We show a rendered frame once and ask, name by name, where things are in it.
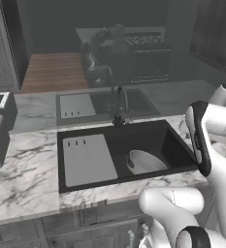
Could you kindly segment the black sink tap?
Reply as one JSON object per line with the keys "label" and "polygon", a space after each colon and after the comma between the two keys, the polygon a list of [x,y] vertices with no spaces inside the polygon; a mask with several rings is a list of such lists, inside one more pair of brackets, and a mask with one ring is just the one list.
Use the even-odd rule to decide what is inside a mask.
{"label": "black sink tap", "polygon": [[124,99],[124,104],[125,104],[125,112],[129,112],[129,101],[128,101],[128,95],[124,87],[119,86],[116,91],[116,102],[115,102],[115,115],[113,118],[113,125],[115,126],[116,129],[120,128],[122,125],[126,123],[126,121],[121,117],[120,115],[120,103],[121,103],[121,98]]}

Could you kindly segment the black kitchen sink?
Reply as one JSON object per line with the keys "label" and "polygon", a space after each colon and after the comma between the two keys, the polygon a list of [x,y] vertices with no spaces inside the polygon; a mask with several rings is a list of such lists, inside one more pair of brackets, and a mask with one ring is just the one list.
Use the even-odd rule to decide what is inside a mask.
{"label": "black kitchen sink", "polygon": [[[102,134],[113,159],[117,179],[67,187],[65,181],[63,140]],[[166,170],[133,174],[126,165],[126,158],[132,150],[142,150],[159,158]],[[89,188],[108,186],[162,175],[175,174],[197,169],[193,152],[166,120],[86,128],[57,134],[58,186],[60,193],[74,192]]]}

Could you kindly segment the white sink drainer board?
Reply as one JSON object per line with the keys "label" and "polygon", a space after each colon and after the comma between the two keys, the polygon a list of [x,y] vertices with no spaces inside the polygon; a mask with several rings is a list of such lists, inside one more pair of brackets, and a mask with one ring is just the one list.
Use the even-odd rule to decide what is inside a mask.
{"label": "white sink drainer board", "polygon": [[106,139],[102,134],[63,140],[67,187],[117,179]]}

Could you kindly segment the white round pot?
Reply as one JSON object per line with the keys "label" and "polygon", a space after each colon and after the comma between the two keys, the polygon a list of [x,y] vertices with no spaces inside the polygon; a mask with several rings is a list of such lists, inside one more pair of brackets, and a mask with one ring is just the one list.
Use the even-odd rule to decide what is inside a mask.
{"label": "white round pot", "polygon": [[132,150],[126,158],[126,165],[133,174],[143,174],[167,169],[167,166],[159,158],[142,150]]}

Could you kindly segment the grey drawer front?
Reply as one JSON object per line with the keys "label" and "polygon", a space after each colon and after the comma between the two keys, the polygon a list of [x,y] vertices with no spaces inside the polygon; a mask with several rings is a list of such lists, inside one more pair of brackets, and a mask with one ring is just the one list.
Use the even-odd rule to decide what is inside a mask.
{"label": "grey drawer front", "polygon": [[136,201],[125,201],[83,210],[55,214],[43,217],[42,221],[45,226],[58,226],[60,224],[64,224],[79,228],[97,223],[142,218],[144,216],[145,215],[138,207]]}

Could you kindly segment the grey cupboard door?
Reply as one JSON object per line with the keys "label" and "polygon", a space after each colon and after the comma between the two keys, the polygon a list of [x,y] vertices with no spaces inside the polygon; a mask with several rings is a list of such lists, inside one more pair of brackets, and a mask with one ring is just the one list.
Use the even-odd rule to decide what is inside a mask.
{"label": "grey cupboard door", "polygon": [[49,248],[138,248],[146,232],[143,224],[147,219],[94,225],[51,237],[48,244]]}

